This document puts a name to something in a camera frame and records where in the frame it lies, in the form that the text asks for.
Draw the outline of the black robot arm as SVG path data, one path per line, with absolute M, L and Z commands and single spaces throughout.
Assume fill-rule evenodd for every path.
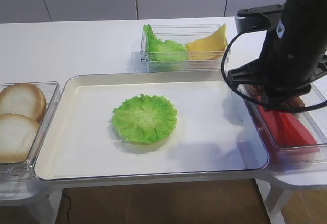
M 236 15 L 237 35 L 265 31 L 258 59 L 226 71 L 222 77 L 261 89 L 261 98 L 244 99 L 265 110 L 285 112 L 283 104 L 311 91 L 326 75 L 326 0 L 286 0 L 279 5 L 243 9 Z

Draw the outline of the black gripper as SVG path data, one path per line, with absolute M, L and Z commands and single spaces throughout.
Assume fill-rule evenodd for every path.
M 266 110 L 287 111 L 289 100 L 326 76 L 326 22 L 314 16 L 281 17 L 266 30 L 258 59 L 229 70 L 227 85 Z

